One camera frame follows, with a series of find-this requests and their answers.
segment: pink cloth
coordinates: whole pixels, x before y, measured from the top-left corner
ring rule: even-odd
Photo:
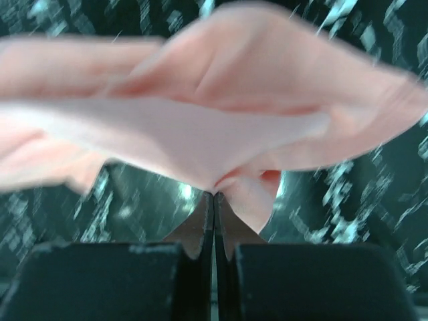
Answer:
[[[168,41],[16,38],[0,51],[0,189],[90,189],[121,160],[225,193],[255,231],[281,170],[326,167],[428,108],[411,75],[263,3],[223,6]]]

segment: ruffled fabric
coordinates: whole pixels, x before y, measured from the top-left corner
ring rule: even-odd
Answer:
[[[428,95],[265,3],[168,41],[17,38],[0,52],[0,189],[90,190],[120,160],[216,193],[256,232],[280,171],[327,167],[412,127]]]

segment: blurred background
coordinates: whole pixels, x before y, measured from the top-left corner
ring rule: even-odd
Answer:
[[[228,1],[0,0],[0,35],[170,37]],[[421,0],[277,0],[362,51],[428,76],[428,6]],[[370,242],[391,253],[428,306],[428,117],[388,144],[326,170],[283,172],[261,236],[272,243]],[[201,191],[127,165],[108,165],[87,197],[64,186],[0,195],[0,293],[37,242],[158,241]]]

